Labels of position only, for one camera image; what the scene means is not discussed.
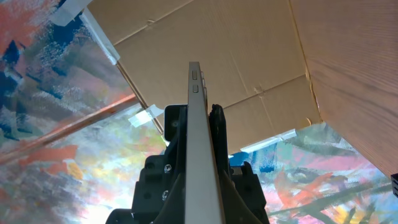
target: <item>black object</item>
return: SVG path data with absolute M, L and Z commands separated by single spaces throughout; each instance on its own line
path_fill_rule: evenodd
M 229 165 L 226 122 L 220 105 L 213 105 L 209 125 L 226 224 L 269 223 L 264 209 L 266 199 L 250 164 Z M 164 155 L 146 159 L 136 183 L 131 209 L 113 210 L 106 224 L 184 224 L 186 105 L 166 108 L 165 136 L 170 144 Z
M 391 175 L 392 193 L 398 198 L 398 174 Z

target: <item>brown wood panel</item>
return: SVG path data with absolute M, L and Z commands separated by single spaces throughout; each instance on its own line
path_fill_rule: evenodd
M 398 173 L 398 1 L 291 0 L 321 117 Z

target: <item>abstract painting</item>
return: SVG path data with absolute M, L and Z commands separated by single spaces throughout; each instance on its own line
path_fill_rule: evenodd
M 147 156 L 165 149 L 139 104 L 0 166 L 0 223 L 104 223 L 131 207 Z
M 271 223 L 398 223 L 391 180 L 325 123 L 230 159 L 244 161 L 259 176 Z
M 132 94 L 65 0 L 0 1 L 0 154 Z

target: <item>masking tape strip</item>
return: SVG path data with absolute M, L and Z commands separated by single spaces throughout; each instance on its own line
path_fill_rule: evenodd
M 264 149 L 265 147 L 275 144 L 277 142 L 280 142 L 280 141 L 283 141 L 286 139 L 290 139 L 290 138 L 294 138 L 296 136 L 297 136 L 296 130 L 292 129 L 292 130 L 286 131 L 282 134 L 278 134 L 274 137 L 267 138 L 265 140 L 254 143 L 250 146 L 246 146 L 246 147 L 242 148 L 241 151 L 246 152 L 246 153 L 251 153 L 251 152 L 257 151 L 259 149 Z
M 66 0 L 58 10 L 50 16 L 50 21 L 58 26 L 66 26 L 92 0 Z
M 164 110 L 157 108 L 155 105 L 148 107 L 146 110 L 141 111 L 140 113 L 134 115 L 132 118 L 129 118 L 130 123 L 136 128 L 157 116 L 161 115 Z
M 94 38 L 99 47 L 101 47 L 107 58 L 111 61 L 113 65 L 116 65 L 116 63 L 120 59 L 120 55 L 113 47 L 111 41 L 107 38 L 101 26 L 97 23 L 97 20 L 95 20 L 94 16 L 87 7 L 80 15 L 80 19 L 81 21 L 83 21 L 91 36 Z

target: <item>cardboard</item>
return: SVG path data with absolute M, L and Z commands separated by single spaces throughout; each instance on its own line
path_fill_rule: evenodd
M 230 153 L 320 121 L 287 0 L 128 2 L 89 8 L 111 41 L 123 40 L 119 64 L 146 105 L 187 103 L 188 62 L 199 61 L 209 105 L 224 107 Z M 102 8 L 110 4 L 128 13 Z

